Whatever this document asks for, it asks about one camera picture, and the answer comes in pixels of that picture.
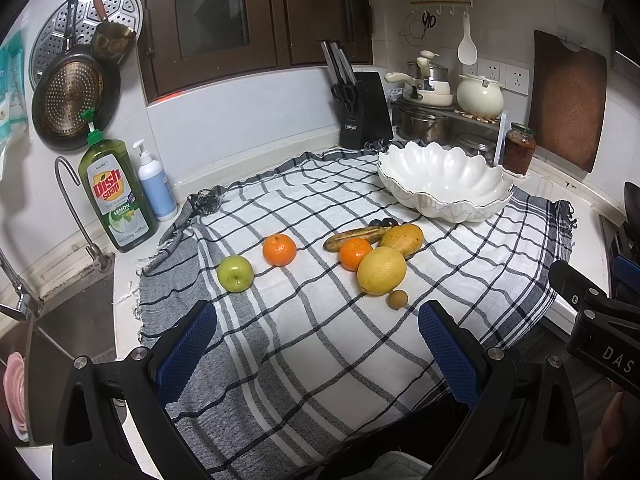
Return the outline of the person right hand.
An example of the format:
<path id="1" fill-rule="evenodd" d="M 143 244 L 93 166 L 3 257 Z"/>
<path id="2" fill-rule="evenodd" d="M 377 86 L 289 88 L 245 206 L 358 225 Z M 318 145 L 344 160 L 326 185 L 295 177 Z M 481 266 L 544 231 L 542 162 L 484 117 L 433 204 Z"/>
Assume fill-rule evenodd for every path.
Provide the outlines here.
<path id="1" fill-rule="evenodd" d="M 592 436 L 584 460 L 585 479 L 601 477 L 625 441 L 631 439 L 634 428 L 639 426 L 639 400 L 615 382 L 612 382 L 611 389 L 614 396 Z"/>

